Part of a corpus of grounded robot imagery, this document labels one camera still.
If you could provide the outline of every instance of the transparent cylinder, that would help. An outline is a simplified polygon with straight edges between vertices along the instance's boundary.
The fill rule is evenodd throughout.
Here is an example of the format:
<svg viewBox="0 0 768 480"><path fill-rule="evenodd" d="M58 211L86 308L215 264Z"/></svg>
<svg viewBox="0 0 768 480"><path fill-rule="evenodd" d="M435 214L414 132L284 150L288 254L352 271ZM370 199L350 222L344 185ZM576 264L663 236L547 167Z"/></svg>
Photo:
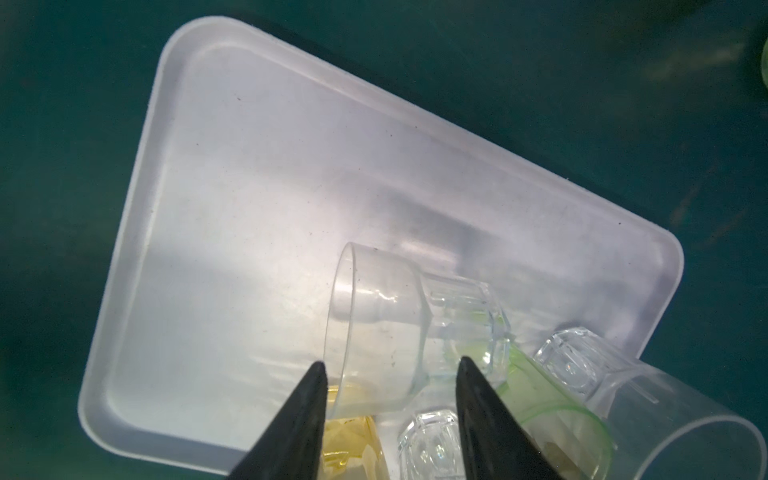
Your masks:
<svg viewBox="0 0 768 480"><path fill-rule="evenodd" d="M605 421L616 445L608 478L763 479L755 425L589 330L555 333L534 359Z"/></svg>
<svg viewBox="0 0 768 480"><path fill-rule="evenodd" d="M324 358L327 418L402 409L427 385L451 392L462 356L492 385L506 377L509 323L487 284L423 272L348 243L331 294Z"/></svg>

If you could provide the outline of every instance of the teal background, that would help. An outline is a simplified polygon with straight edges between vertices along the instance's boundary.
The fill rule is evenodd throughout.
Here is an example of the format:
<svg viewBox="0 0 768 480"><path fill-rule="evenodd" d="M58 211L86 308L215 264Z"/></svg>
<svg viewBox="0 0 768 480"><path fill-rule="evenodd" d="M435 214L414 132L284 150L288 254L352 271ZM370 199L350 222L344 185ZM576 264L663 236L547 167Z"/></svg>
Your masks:
<svg viewBox="0 0 768 480"><path fill-rule="evenodd" d="M77 394L161 49L228 15L673 231L643 359L768 432L768 5L0 0L0 476L212 478L109 454Z"/></svg>

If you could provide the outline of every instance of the glass cup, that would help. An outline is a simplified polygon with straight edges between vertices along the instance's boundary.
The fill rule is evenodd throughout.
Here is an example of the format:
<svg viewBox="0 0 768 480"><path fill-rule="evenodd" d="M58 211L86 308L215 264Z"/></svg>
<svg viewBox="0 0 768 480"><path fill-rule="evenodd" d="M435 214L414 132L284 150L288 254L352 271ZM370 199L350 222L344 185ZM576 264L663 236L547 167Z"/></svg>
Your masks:
<svg viewBox="0 0 768 480"><path fill-rule="evenodd" d="M613 456L605 424L515 346L496 393L562 478L605 478Z"/></svg>
<svg viewBox="0 0 768 480"><path fill-rule="evenodd" d="M414 415L398 439L400 480L463 480L458 416L450 409Z"/></svg>
<svg viewBox="0 0 768 480"><path fill-rule="evenodd" d="M333 281L323 361L329 419L394 412L426 386L452 401L462 356L492 385L506 376L509 322L490 287L424 272L410 260L348 243Z"/></svg>
<svg viewBox="0 0 768 480"><path fill-rule="evenodd" d="M555 333L534 360L606 422L616 445L608 478L765 475L755 425L588 329Z"/></svg>

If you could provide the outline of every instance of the cup rim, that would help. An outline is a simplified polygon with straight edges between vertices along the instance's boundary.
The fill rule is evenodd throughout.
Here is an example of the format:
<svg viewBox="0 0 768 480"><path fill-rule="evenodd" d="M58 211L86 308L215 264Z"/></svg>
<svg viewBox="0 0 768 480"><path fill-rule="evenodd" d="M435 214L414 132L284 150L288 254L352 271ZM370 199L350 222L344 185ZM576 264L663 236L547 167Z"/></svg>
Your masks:
<svg viewBox="0 0 768 480"><path fill-rule="evenodd" d="M597 473L594 478L606 478L611 469L611 464L613 463L614 440L605 423L583 405L551 402L549 405L544 405L541 408L528 410L528 415L519 420L515 418L515 421L517 421L521 427L525 428L526 425L537 419L543 419L549 415L557 415L558 413L564 412L573 415L581 415L590 420L592 429L600 438L600 445L597 445L597 447L599 451L602 452L601 461L595 466L595 472L599 473Z"/></svg>
<svg viewBox="0 0 768 480"><path fill-rule="evenodd" d="M691 433L695 429L719 422L738 423L746 427L746 429L755 436L755 439L757 440L757 447L760 450L760 470L758 471L756 480L762 480L766 474L766 463L768 462L768 451L766 450L766 441L763 437L763 434L749 420L738 415L727 414L703 417L701 419L694 420L693 422L689 422L672 432L672 434L666 437L661 443L659 443L659 445L656 445L654 449L650 451L648 457L646 457L645 460L643 460L643 463L640 464L640 467L637 469L637 473L635 473L635 475L632 477L632 480L641 480L643 475L645 475L646 470L648 470L648 467L650 467L650 464L652 464L656 458L673 442L683 438L685 435Z"/></svg>
<svg viewBox="0 0 768 480"><path fill-rule="evenodd" d="M345 266L343 266L343 264L349 261L350 259L352 261L352 269L350 270L350 273L343 272L343 269L346 268ZM339 262L336 265L336 273L333 276L333 285L331 286L331 299L328 306L328 316L326 318L326 335L325 335L325 339L323 340L323 362L326 364L326 371L328 372L328 377L329 379L338 378L339 380L338 389L336 390L336 398L333 402L333 406L331 406L329 409L329 413L331 413L331 415L328 415L329 418L333 418L333 412L336 410L336 405L338 404L339 397L342 395L342 390L344 385L343 379L344 379L344 373L346 370L347 356L349 355L349 339L352 336L351 315L355 305L354 279L355 279L356 271L357 271L357 259L355 255L355 244L353 242L347 242L346 245L344 245L344 249L342 250L341 255L339 256ZM352 291L349 293L349 301L347 301L346 299L341 300L339 298L340 291L337 288L339 281L343 282L345 281L345 279L347 279L349 285L353 287ZM347 303L348 305L345 306L344 310L347 312L347 315L349 316L349 318L345 323L342 323L342 328L346 330L346 344L344 346L344 356L341 363L336 364L335 362L329 362L328 356L327 356L332 315L334 311L334 306L336 304L347 304Z"/></svg>

